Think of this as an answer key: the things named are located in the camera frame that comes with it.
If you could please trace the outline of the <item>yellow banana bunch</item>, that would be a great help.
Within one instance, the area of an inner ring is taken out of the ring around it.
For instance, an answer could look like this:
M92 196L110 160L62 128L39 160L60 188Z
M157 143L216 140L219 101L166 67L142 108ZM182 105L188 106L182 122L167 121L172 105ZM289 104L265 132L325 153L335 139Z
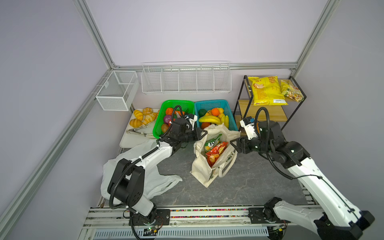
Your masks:
M211 124L215 124L215 125L221 125L222 124L221 119L219 119L218 117L213 116L213 115L200 117L199 122L200 123L211 123Z

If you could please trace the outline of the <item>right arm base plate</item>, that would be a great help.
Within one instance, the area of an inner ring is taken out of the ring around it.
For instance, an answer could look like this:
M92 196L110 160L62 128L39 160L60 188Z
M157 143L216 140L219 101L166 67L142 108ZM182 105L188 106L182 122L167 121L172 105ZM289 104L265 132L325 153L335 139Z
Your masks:
M273 210L264 207L248 208L248 218L252 224L288 224L289 221L279 219Z

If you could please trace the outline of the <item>green Fox's candy bag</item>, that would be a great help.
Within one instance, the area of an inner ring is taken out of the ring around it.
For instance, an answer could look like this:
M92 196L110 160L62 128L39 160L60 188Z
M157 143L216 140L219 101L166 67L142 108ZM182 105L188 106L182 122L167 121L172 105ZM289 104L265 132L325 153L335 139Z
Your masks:
M219 134L216 137L206 141L204 145L204 150L206 153L211 151L215 146L221 143L221 136L222 134Z

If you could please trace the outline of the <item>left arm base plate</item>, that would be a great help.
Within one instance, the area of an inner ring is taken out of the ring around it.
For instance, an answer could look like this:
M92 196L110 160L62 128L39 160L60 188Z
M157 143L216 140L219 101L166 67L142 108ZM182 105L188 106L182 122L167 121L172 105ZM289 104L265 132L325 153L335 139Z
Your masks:
M130 225L144 226L144 225L158 225L168 226L171 220L170 209L155 209L150 212L148 216L144 216L140 213L133 213L130 216Z

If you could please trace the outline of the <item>canvas tote bag floral print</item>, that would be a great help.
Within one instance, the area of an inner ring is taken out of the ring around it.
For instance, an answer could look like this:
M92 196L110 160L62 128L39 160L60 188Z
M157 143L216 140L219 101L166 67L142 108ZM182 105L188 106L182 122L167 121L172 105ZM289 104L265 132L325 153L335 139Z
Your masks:
M206 188L217 178L224 177L234 165L238 152L231 141L240 137L240 132L231 131L225 125L210 125L207 133L194 143L196 158L191 174Z

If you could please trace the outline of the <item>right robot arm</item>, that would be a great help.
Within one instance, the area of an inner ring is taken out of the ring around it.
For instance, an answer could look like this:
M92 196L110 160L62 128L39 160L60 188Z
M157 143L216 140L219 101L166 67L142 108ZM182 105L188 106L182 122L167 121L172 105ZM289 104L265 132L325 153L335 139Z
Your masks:
M250 212L268 223L290 222L317 234L322 240L358 240L375 217L352 204L320 171L308 151L298 142L286 141L280 125L270 120L265 107L255 117L240 121L246 136L230 143L238 153L257 152L288 180L298 180L315 198L320 209L306 209L274 197L263 212Z

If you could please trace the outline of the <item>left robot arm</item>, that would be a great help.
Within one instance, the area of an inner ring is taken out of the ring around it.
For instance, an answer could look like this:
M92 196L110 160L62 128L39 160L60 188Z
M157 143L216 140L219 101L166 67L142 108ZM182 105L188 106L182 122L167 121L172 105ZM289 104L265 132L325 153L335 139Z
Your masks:
M107 188L111 209L127 207L147 219L155 215L156 205L144 196L145 174L175 154L183 143L201 140L208 134L197 126L197 115L184 113L180 105L174 107L172 114L176 110L180 110L180 117L171 119L169 129L149 152L117 163Z

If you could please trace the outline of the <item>red Lays chips bag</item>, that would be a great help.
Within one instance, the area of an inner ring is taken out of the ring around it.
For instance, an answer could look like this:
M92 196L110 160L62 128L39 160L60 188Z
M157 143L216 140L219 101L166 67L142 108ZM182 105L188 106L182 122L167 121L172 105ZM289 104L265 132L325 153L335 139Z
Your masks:
M210 167L212 167L223 151L227 148L228 142L222 142L215 146L211 151L206 153L206 159Z

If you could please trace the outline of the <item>white plastic grocery bag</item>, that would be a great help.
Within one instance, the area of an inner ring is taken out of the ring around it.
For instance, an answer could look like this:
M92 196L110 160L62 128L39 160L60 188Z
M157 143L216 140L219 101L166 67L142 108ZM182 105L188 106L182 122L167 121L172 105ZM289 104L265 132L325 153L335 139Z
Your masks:
M119 154L116 158L109 160L103 166L103 179L101 184L101 195L103 198L108 200L110 194L108 193L108 186L110 184L111 178L117 166L117 163L122 159L132 160L137 157L149 152L156 145L155 140L148 140L140 145L133 147L132 149ZM179 182L182 181L182 178L178 175L160 175L158 167L154 167L149 171L146 171L145 174L145 183L144 183L144 196L149 200L155 196L159 196L166 191L172 189Z

